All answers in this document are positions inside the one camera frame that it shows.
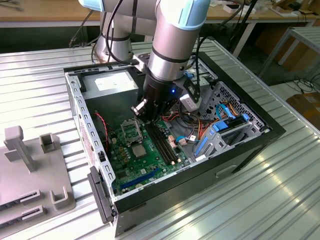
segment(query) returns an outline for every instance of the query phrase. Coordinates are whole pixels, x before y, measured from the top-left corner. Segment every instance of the table leg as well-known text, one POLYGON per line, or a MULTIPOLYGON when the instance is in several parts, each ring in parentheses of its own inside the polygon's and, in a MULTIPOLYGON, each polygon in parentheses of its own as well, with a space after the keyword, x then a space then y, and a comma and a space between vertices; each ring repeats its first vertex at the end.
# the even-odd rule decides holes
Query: table leg
POLYGON ((244 47, 245 43, 247 42, 252 30, 254 29, 257 22, 251 22, 246 26, 244 33, 242 34, 240 41, 238 42, 237 46, 235 47, 235 50, 233 51, 233 56, 236 58, 239 56, 242 48, 244 47))
MULTIPOLYGON (((306 27, 312 27, 313 24, 315 23, 316 21, 310 21, 308 22, 305 26, 306 27)), ((280 61, 278 62, 279 65, 282 65, 284 64, 284 62, 287 60, 287 58, 289 57, 289 55, 293 52, 293 50, 295 50, 296 46, 298 45, 300 41, 299 40, 294 40, 294 42, 292 43, 292 45, 288 48, 288 50, 285 52, 285 54, 282 56, 282 58, 280 59, 280 61)))
POLYGON ((276 44, 276 46, 274 47, 274 49, 272 50, 271 54, 268 56, 268 58, 265 60, 264 64, 262 65, 261 70, 259 71, 259 73, 257 74, 257 76, 259 78, 261 78, 261 76, 265 73, 265 71, 267 70, 267 68, 269 67, 269 65, 271 64, 272 60, 276 57, 276 55, 278 54, 278 52, 280 51, 280 49, 282 48, 282 46, 285 44, 285 42, 287 41, 287 39, 290 36, 290 31, 291 28, 289 27, 285 33, 283 34, 283 36, 281 37, 280 41, 276 44))
POLYGON ((306 79, 311 79, 313 77, 313 75, 315 75, 319 69, 320 69, 320 57, 318 56, 317 59, 315 60, 315 63, 313 64, 314 66, 311 68, 311 70, 309 70, 306 75, 305 78, 306 79))

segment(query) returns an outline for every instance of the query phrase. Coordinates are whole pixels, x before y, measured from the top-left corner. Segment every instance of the floor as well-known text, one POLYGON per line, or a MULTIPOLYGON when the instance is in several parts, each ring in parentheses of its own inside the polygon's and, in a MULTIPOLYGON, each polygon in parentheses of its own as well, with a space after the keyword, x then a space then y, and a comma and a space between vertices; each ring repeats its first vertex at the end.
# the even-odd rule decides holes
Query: floor
MULTIPOLYGON (((233 32, 235 24, 227 24, 225 28, 218 29, 217 25, 207 24, 201 30, 200 35, 210 34, 225 48, 228 45, 230 35, 233 32)), ((249 68, 254 74, 257 74, 267 59, 267 55, 254 45, 255 40, 249 39, 243 47, 238 59, 249 68)), ((272 62, 269 70, 263 75, 262 80, 269 86, 283 82, 284 80, 294 79, 297 73, 289 72, 284 67, 272 62)))

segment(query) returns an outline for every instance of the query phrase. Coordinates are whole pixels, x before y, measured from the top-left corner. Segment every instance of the sticker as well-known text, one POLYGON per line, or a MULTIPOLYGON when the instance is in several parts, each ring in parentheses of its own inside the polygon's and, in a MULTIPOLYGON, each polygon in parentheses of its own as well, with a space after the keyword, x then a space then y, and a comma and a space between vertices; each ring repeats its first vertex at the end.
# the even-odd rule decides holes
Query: sticker
POLYGON ((195 141, 196 140, 196 136, 195 135, 191 135, 189 138, 191 141, 195 141))
POLYGON ((317 100, 313 96, 305 96, 309 103, 316 103, 317 100))
POLYGON ((125 72, 111 73, 109 76, 97 78, 95 81, 99 91, 117 89, 117 88, 134 88, 134 82, 125 72))
POLYGON ((199 162, 200 160, 205 159, 205 158, 206 158, 206 156, 203 154, 203 155, 197 157, 195 160, 196 160, 197 162, 199 162))

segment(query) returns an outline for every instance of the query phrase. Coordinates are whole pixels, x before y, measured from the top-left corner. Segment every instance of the cable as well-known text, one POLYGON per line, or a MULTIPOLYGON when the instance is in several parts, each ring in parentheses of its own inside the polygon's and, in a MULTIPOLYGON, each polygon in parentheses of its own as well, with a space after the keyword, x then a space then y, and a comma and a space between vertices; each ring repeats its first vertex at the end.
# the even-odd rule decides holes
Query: cable
POLYGON ((95 61, 94 61, 94 50, 95 50, 96 45, 97 45, 97 42, 94 43, 94 45, 92 46, 92 49, 91 49, 91 61, 92 61, 93 64, 95 63, 95 61))
MULTIPOLYGON (((244 18, 241 22, 241 24, 235 29, 235 33, 234 33, 234 37, 230 40, 230 43, 227 46, 227 50, 231 51, 231 49, 233 48, 233 45, 235 44, 236 40, 238 39, 238 37, 241 35, 241 32, 244 31, 244 28, 246 27, 246 21, 248 20, 252 10, 254 9, 254 6, 256 5, 258 0, 252 0, 250 3, 250 6, 248 8, 248 10, 246 11, 246 14, 244 15, 244 18)), ((242 2, 242 8, 245 7, 245 0, 243 0, 242 2)))
POLYGON ((90 16, 92 15, 94 11, 91 10, 89 12, 89 14, 85 17, 85 19, 83 20, 83 22, 81 23, 80 27, 78 28, 78 30, 76 31, 75 35, 71 38, 70 42, 69 42, 69 48, 71 48, 73 46, 73 43, 76 41, 77 39, 77 35, 80 32, 80 30, 82 29, 82 27, 84 26, 84 24, 86 23, 86 21, 88 20, 88 18, 90 18, 90 16))
MULTIPOLYGON (((111 49, 111 50, 112 50, 112 45, 113 45, 113 43, 114 43, 114 33, 115 33, 115 26, 114 26, 114 22, 112 21, 111 44, 110 44, 110 49, 111 49)), ((110 57, 111 57, 111 55, 110 55, 110 53, 109 53, 107 63, 110 62, 110 57)))
POLYGON ((241 8, 241 12, 240 12, 240 16, 239 16, 238 22, 236 23, 236 25, 235 25, 235 27, 234 27, 231 35, 230 35, 230 39, 229 39, 229 41, 228 41, 228 45, 230 44, 231 40, 235 37, 235 32, 236 32, 236 29, 239 27, 239 22, 240 22, 242 13, 243 13, 243 11, 244 11, 244 7, 245 7, 245 6, 243 5, 243 7, 241 8))
MULTIPOLYGON (((221 28, 222 26, 224 26, 226 23, 228 23, 230 20, 232 20, 245 6, 245 2, 244 1, 238 1, 238 0, 235 0, 234 2, 237 2, 239 4, 241 4, 241 8, 237 9, 228 19, 224 20, 222 23, 219 24, 218 26, 218 29, 221 28)), ((200 51, 200 47, 202 45, 202 43, 209 37, 209 35, 206 35, 204 36, 200 42, 198 42, 198 45, 196 47, 196 51, 195 51, 195 59, 194 61, 191 63, 191 66, 189 66, 189 68, 191 68, 195 63, 196 63, 196 70, 198 69, 199 71, 199 68, 197 67, 197 62, 199 64, 199 51, 200 51)), ((196 82, 197 82, 197 85, 198 87, 200 86, 200 77, 197 76, 197 79, 196 79, 196 82)))
POLYGON ((115 15, 121 5, 121 3, 123 2, 124 0, 119 0, 118 3, 116 4, 115 8, 113 9, 112 13, 111 13, 111 17, 109 19, 109 23, 108 23, 108 27, 106 29, 106 35, 105 35, 105 44, 106 44, 106 48, 109 52, 109 55, 111 55, 111 57, 117 61, 118 63, 121 63, 121 64, 126 64, 126 65, 137 65, 139 64, 139 61, 138 60, 130 60, 130 61, 122 61, 120 60, 119 58, 117 58, 111 51, 111 48, 110 48, 110 45, 109 45, 109 41, 108 41, 108 36, 109 36, 109 32, 110 32, 110 28, 111 28, 111 24, 112 24, 112 21, 114 20, 115 18, 115 15))
POLYGON ((99 113, 95 112, 94 114, 97 115, 101 119, 101 121, 103 123, 104 132, 105 132, 105 140, 106 140, 106 142, 105 142, 105 144, 106 144, 105 150, 107 150, 107 148, 108 148, 108 129, 107 129, 106 122, 105 122, 105 120, 103 119, 103 117, 99 113))
POLYGON ((289 88, 291 88, 301 94, 311 93, 314 91, 320 93, 320 84, 318 84, 317 82, 314 82, 315 77, 318 75, 320 75, 320 73, 313 76, 313 78, 311 80, 303 79, 303 78, 300 78, 299 76, 294 76, 294 79, 283 81, 282 83, 286 84, 289 88), (294 83, 298 89, 290 86, 288 83, 294 83))

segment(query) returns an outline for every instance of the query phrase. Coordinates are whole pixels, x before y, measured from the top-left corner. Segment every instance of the aluminum workbench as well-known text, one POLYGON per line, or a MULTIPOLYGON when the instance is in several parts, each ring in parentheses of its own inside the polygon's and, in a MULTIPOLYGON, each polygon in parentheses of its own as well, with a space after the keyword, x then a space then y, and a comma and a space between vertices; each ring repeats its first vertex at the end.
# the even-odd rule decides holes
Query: aluminum workbench
MULTIPOLYGON (((151 43, 133 45, 135 53, 151 43)), ((245 169, 118 239, 319 239, 320 132, 217 42, 206 52, 286 130, 245 169)), ((21 125, 25 139, 60 137, 76 208, 7 239, 113 239, 95 203, 72 118, 63 68, 88 65, 91 49, 0 55, 0 133, 21 125)))

